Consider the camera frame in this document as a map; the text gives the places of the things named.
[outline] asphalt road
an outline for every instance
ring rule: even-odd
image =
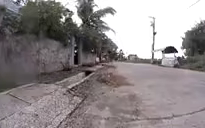
[[[115,65],[116,73],[131,85],[106,93],[88,107],[91,127],[205,128],[205,73],[147,64]]]

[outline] dirt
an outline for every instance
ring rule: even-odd
[[[38,76],[38,83],[44,83],[44,84],[51,84],[55,83],[57,81],[61,81],[65,78],[74,76],[80,72],[82,72],[83,67],[73,68],[68,71],[58,71],[58,72],[52,72],[52,73],[43,73]]]
[[[89,107],[108,93],[114,92],[121,84],[131,85],[126,78],[116,74],[115,67],[107,66],[89,80],[69,90],[69,93],[82,97],[84,101],[58,128],[93,128],[95,119],[100,117],[88,114]]]
[[[23,83],[15,83],[13,80],[10,80],[9,77],[8,79],[5,80],[0,80],[0,92],[16,88],[25,84],[29,83],[42,83],[42,84],[51,84],[55,83],[57,81],[61,81],[65,78],[74,76],[80,72],[82,72],[85,69],[85,67],[77,67],[73,68],[71,70],[66,70],[66,71],[58,71],[58,72],[52,72],[52,73],[42,73],[38,75],[37,79],[35,80],[27,80],[26,82]]]
[[[109,67],[106,72],[99,74],[98,81],[112,87],[131,85],[127,79],[119,75],[114,67]]]

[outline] concrete sidewalk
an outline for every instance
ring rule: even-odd
[[[29,84],[0,93],[0,127],[58,127],[83,100],[67,90],[86,78],[82,72],[55,84]]]

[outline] overcast sky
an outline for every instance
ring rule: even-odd
[[[59,0],[75,10],[75,0]],[[155,49],[175,46],[182,55],[181,37],[196,22],[205,19],[205,0],[189,8],[197,0],[95,0],[99,8],[111,6],[116,9],[115,16],[104,20],[116,31],[108,35],[127,54],[137,54],[142,58],[151,57],[152,28],[151,19],[156,17]]]

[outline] utility pole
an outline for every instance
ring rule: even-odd
[[[150,16],[149,18],[152,18],[153,21],[151,23],[151,26],[153,27],[153,43],[152,43],[152,58],[151,58],[151,63],[153,64],[154,62],[154,46],[155,46],[155,36],[156,36],[156,18]]]

